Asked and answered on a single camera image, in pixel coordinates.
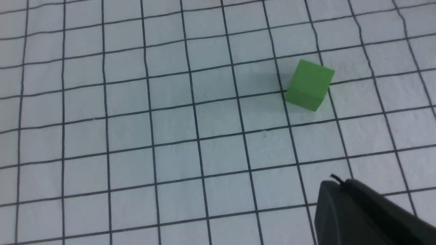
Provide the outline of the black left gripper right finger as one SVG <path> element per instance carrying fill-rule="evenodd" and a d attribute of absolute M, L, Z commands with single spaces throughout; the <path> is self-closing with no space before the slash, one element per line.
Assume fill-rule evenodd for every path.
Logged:
<path fill-rule="evenodd" d="M 434 245 L 435 227 L 413 216 L 367 185 L 355 179 L 341 180 L 341 191 L 347 194 L 395 245 Z"/>

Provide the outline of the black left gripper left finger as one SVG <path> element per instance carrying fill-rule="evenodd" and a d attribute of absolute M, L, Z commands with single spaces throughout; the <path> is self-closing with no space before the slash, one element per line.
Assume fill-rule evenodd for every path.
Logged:
<path fill-rule="evenodd" d="M 402 245 L 397 234 L 389 234 L 370 218 L 339 183 L 320 184 L 315 213 L 319 245 Z"/>

